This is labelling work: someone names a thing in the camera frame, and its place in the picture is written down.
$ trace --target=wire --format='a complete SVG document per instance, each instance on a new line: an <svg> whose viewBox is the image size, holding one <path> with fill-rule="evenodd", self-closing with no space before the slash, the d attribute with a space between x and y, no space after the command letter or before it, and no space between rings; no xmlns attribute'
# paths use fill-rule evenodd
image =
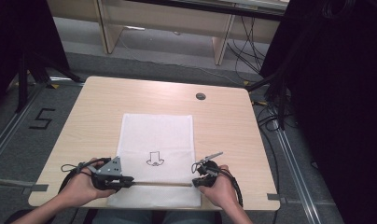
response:
<svg viewBox="0 0 377 224"><path fill-rule="evenodd" d="M232 47L230 46L229 43L227 44L227 46L230 48L230 50L232 51L232 53L237 57L237 60L235 61L235 71L236 71L236 66L237 66L238 60L240 59L247 66L249 66L253 71L255 71L256 73L258 73L258 69L252 63L250 63L246 58L244 58L243 56L241 56L241 51L240 51L240 53L237 53L234 49L232 49Z"/></svg>
<svg viewBox="0 0 377 224"><path fill-rule="evenodd" d="M77 216L77 212L78 212L78 208L76 208L76 211L75 211L75 213L73 214L73 217L72 217L72 219L70 220L70 224L72 224L74 221L75 221L75 218L76 218L76 216Z"/></svg>
<svg viewBox="0 0 377 224"><path fill-rule="evenodd" d="M249 41L250 46L252 47L253 53L254 53L254 55L255 55L255 60L256 60L256 63L257 63L257 65L258 65L258 68L261 69L261 63L259 62L259 59L258 59L259 57L258 57L258 55L256 54L256 51L257 51L259 54L261 54L261 53L256 49L255 44L253 43L253 42L254 42L254 31L253 31L253 26L255 25L255 18L252 18L251 29L250 29L250 32L249 32L249 33L247 32L246 26L245 26L245 24L244 24L244 17L242 17L242 16L241 16L241 22L242 22L242 24L243 24L243 26L244 26L244 32L246 33L246 37L247 37L246 40Z"/></svg>
<svg viewBox="0 0 377 224"><path fill-rule="evenodd" d="M244 83L238 83L234 80L232 80L231 78L229 77L225 77L225 76L222 76L220 74L216 74L216 73L212 73L212 72L209 72L209 71L206 71L205 69L201 68L201 67L196 67L196 66L190 66L190 65L184 65L184 64L174 64L174 63L158 63L158 62L153 62L153 61L145 61L145 60L141 60L141 59L138 59L134 53L132 52L132 50L130 48L128 48L125 43L121 40L121 38L119 38L119 42L124 46L125 49L127 49L130 53L131 53L131 57L133 57L136 61L138 62L141 62L141 63L155 63L155 64L160 64L160 65L172 65L172 66L180 66L180 67L185 67L185 68L194 68L194 69L199 69L201 71L203 71L204 73L207 73L209 75L212 75L212 76L215 76L215 77L223 77L225 79L227 79L228 81L232 82L232 83L235 83L239 86L243 86Z"/></svg>
<svg viewBox="0 0 377 224"><path fill-rule="evenodd" d="M213 167L207 167L207 169L210 170L210 171L216 172L216 173L221 173L221 174L223 174L223 175L225 175L226 177L229 178L232 186L234 187L234 189L237 193L238 204L241 205L242 207L244 207L244 201L243 201L243 198L242 198L241 189L239 188L237 180L235 179L234 176L232 176L230 171L228 171L226 169L219 169L219 168L213 168Z"/></svg>
<svg viewBox="0 0 377 224"><path fill-rule="evenodd" d="M73 167L73 168L70 169L70 170L64 170L63 167L65 167L65 166L71 166L71 167ZM77 166L75 166L75 165L72 165L72 164L65 164L65 165L61 166L61 171L62 171L62 172L71 172L72 170L74 170L74 169L76 169L76 168L77 168Z"/></svg>
<svg viewBox="0 0 377 224"><path fill-rule="evenodd" d="M328 0L322 8L322 15L329 20L339 20L347 18L354 9L356 0L344 0L343 7L337 13L333 12L333 5L336 1Z"/></svg>
<svg viewBox="0 0 377 224"><path fill-rule="evenodd" d="M298 124L296 124L295 126L293 126L293 125L291 125L291 124L289 124L287 121L285 121L284 120L284 123L287 125L287 126L289 126L290 128L294 128L294 129L298 129L299 128L299 125Z"/></svg>
<svg viewBox="0 0 377 224"><path fill-rule="evenodd" d="M278 217L278 211L279 211L279 210L276 210L276 211L275 211L275 214L273 215L272 224L275 224L275 223L276 223L276 218Z"/></svg>
<svg viewBox="0 0 377 224"><path fill-rule="evenodd" d="M235 40L232 40L232 43L234 44L235 48L239 49L238 46L235 44ZM247 56L250 56L250 57L256 57L256 55L253 55L253 54L250 54L250 53L246 53L246 52L243 52L243 54L245 54Z"/></svg>

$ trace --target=metal rail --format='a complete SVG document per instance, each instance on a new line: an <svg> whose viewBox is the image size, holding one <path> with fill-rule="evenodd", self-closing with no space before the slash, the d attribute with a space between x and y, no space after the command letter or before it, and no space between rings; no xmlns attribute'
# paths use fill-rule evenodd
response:
<svg viewBox="0 0 377 224"><path fill-rule="evenodd" d="M314 200L307 188L307 185L302 177L300 167L296 161L296 157L294 156L293 150L291 149L290 143L288 142L286 132L281 130L277 120L273 121L273 126L277 132L279 143L281 144L282 150L285 154L285 158L287 161L287 166L292 174L294 184L296 185L297 192L300 196L300 200L302 202L302 207L304 208L305 214L307 215L308 221L310 224L321 224L322 221L320 219L319 213L317 211L316 205Z"/></svg>
<svg viewBox="0 0 377 224"><path fill-rule="evenodd" d="M284 16L283 11L266 11L266 10L253 10L245 7L230 7L218 4L211 4L203 1L188 1L188 0L125 0L129 2L147 3L166 7L182 7L187 9L195 9L201 11L209 11L223 14L231 14L236 16L245 16L252 18L259 18L270 21L293 21L301 22L302 19Z"/></svg>
<svg viewBox="0 0 377 224"><path fill-rule="evenodd" d="M0 155L10 142L11 137L20 127L22 121L25 119L26 115L29 112L29 108L31 108L35 98L42 90L44 90L45 86L46 84L35 84L35 88L31 91L30 95L28 96L28 103L26 104L26 106L23 107L20 112L14 114L13 118L10 120L6 128L0 134Z"/></svg>

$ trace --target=metal rod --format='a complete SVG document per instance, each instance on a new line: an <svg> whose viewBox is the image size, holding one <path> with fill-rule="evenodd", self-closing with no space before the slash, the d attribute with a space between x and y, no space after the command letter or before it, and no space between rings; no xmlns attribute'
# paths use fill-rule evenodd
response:
<svg viewBox="0 0 377 224"><path fill-rule="evenodd" d="M32 106L36 96L44 90L46 84L36 84L35 88L31 91L28 97L28 104L20 111L20 113L15 113L13 118L10 120L6 128L0 134L0 155L2 154L3 150L9 143L11 137L20 127L21 122L26 117L27 113L29 112L29 108Z"/></svg>
<svg viewBox="0 0 377 224"><path fill-rule="evenodd" d="M34 182L0 179L0 186L31 188L34 184Z"/></svg>
<svg viewBox="0 0 377 224"><path fill-rule="evenodd" d="M270 114L275 115L275 112L270 110ZM278 125L278 121L273 121L273 126L275 129L280 127ZM320 216L317 211L316 205L314 204L314 200L307 188L307 185L302 177L300 167L296 161L296 157L294 156L293 150L288 142L286 132L284 130L278 129L277 136L279 143L281 144L282 150L285 154L285 158L287 161L287 166L292 174L292 178L296 185L297 192L300 196L302 207L304 208L305 214L307 215L308 221L310 224L321 224Z"/></svg>
<svg viewBox="0 0 377 224"><path fill-rule="evenodd" d="M237 16L246 16L252 18L259 18L270 21L293 21L301 22L302 19L287 17L283 15L283 12L259 12L253 9L242 7L229 7L215 4L209 4L205 2L196 1L184 1L184 0L168 0L168 1L153 1L153 0L126 0L129 2L147 3L153 5L167 6L167 7L182 7L188 9L195 9L201 11L209 11L223 14L231 14Z"/></svg>

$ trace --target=desk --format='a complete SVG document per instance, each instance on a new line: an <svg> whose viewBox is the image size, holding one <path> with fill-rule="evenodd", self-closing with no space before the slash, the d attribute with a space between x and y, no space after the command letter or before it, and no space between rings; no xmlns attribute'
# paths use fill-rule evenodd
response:
<svg viewBox="0 0 377 224"><path fill-rule="evenodd" d="M205 100L196 98L199 92ZM223 151L215 162L229 165L244 209L279 208L279 201L267 199L276 190L247 91L111 77L87 79L38 178L37 184L49 185L48 191L32 192L29 204L39 206L57 194L66 175L62 165L115 157L124 113L192 115L196 161ZM106 207L106 199L85 206ZM201 209L218 208L202 196Z"/></svg>
<svg viewBox="0 0 377 224"><path fill-rule="evenodd" d="M246 40L243 22L255 42L271 43L287 3L278 0L48 0L54 17L99 23L105 53L112 53L124 25L212 36L215 63L221 64L226 41Z"/></svg>

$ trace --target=wrist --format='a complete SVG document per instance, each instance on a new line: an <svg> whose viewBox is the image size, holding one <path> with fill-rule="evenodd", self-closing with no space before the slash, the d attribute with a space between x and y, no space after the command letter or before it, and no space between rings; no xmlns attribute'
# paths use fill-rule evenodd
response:
<svg viewBox="0 0 377 224"><path fill-rule="evenodd" d="M55 208L59 211L62 211L66 208L73 207L72 203L70 202L71 199L64 194L58 194L52 199L53 203L55 204Z"/></svg>
<svg viewBox="0 0 377 224"><path fill-rule="evenodd" d="M224 210L224 211L230 211L230 210L236 210L237 208L241 207L241 205L239 205L237 202L231 202L231 203L224 203L224 204L221 204L220 207Z"/></svg>
<svg viewBox="0 0 377 224"><path fill-rule="evenodd" d="M222 207L233 223L249 224L252 223L246 212L238 203L231 203Z"/></svg>

